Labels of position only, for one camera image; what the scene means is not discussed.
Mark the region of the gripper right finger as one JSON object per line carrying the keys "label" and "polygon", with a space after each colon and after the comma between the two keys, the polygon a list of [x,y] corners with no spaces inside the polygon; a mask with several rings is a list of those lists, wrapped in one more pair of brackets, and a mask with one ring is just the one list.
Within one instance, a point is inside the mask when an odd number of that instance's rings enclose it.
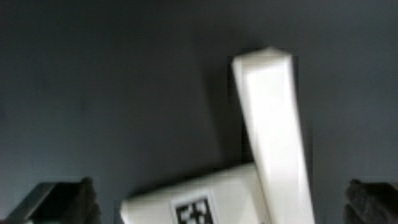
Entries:
{"label": "gripper right finger", "polygon": [[347,188],[344,224],[398,224],[398,185],[354,179]]}

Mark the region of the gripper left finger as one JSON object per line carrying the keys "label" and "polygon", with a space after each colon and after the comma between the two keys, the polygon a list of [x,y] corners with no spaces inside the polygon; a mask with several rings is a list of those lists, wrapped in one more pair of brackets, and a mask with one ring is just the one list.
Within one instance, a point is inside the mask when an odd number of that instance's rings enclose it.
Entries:
{"label": "gripper left finger", "polygon": [[102,224],[95,181],[42,182],[2,224]]}

